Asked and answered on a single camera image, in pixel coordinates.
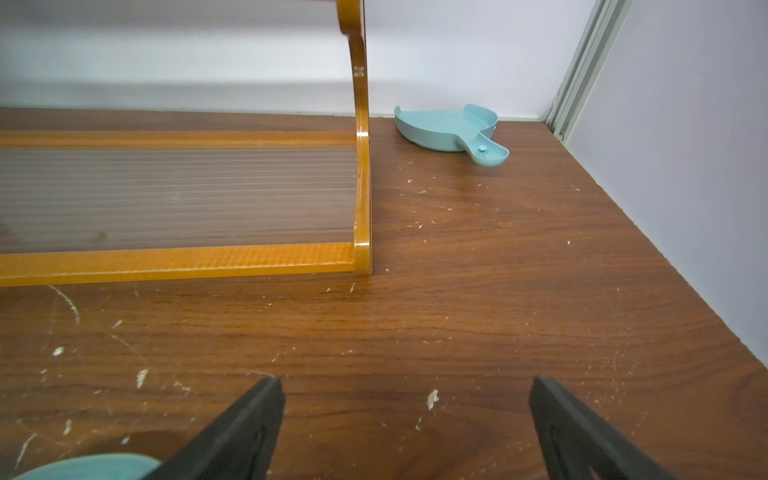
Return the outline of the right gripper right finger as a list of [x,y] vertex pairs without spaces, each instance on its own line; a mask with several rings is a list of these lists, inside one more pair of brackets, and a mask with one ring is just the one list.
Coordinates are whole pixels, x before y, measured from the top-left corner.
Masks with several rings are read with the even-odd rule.
[[554,378],[537,376],[529,407],[551,479],[672,479]]

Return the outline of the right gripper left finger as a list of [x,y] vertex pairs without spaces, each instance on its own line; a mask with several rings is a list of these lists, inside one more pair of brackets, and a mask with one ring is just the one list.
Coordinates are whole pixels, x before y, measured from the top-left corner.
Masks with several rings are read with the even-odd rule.
[[281,379],[264,379],[146,477],[264,479],[276,449],[284,408]]

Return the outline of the teal pencil case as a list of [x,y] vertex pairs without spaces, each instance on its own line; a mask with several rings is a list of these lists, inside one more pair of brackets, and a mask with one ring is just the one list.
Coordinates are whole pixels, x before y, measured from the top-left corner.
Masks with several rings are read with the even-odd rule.
[[156,470],[161,461],[140,454],[112,453],[61,460],[16,476],[20,480],[100,480],[143,479]]

